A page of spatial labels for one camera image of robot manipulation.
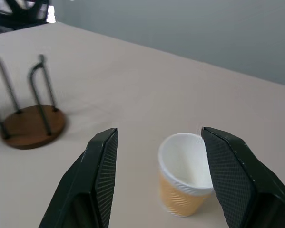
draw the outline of paper cup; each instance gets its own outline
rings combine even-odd
[[[159,148],[160,197],[178,216],[190,216],[213,191],[206,147],[201,136],[174,134]]]

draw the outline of round wooden base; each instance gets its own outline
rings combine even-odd
[[[58,109],[52,111],[52,106],[42,105],[46,118],[49,122],[51,135],[47,135],[45,125],[37,106],[22,109],[20,114],[8,116],[4,122],[10,138],[4,139],[4,134],[0,132],[3,141],[14,148],[27,150],[43,146],[56,139],[66,125],[65,115]]]

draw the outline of white cup rim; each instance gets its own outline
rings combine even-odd
[[[167,175],[167,177],[169,179],[172,179],[174,182],[178,182],[178,183],[181,183],[185,186],[188,186],[192,189],[196,189],[196,190],[205,190],[205,191],[212,191],[213,190],[213,186],[211,187],[197,187],[197,186],[194,186],[194,185],[191,185],[191,184],[188,184],[188,183],[185,183],[183,181],[181,181],[180,179],[176,178],[165,166],[164,162],[163,162],[163,158],[162,158],[162,153],[163,153],[163,147],[164,145],[166,144],[167,141],[169,141],[171,138],[177,136],[177,135],[190,135],[190,136],[194,136],[194,137],[198,137],[198,138],[202,138],[200,135],[197,135],[197,134],[193,134],[193,133],[177,133],[177,134],[173,134],[173,135],[170,135],[169,137],[167,137],[160,145],[159,147],[159,151],[158,151],[158,161],[159,161],[159,165],[160,165],[160,168],[162,169],[164,175]]]

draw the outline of beige table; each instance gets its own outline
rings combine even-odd
[[[157,150],[174,133],[231,132],[285,184],[285,86],[56,23],[0,35],[22,107],[34,104],[27,73],[40,53],[69,126],[34,150],[0,140],[0,228],[38,227],[64,172],[110,127],[120,134],[112,228],[227,227],[215,195],[188,218],[161,208]],[[49,104],[46,94],[42,100]],[[0,80],[0,113],[11,112]]]

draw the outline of gray wall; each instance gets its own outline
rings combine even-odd
[[[285,0],[54,0],[58,21],[285,84]]]

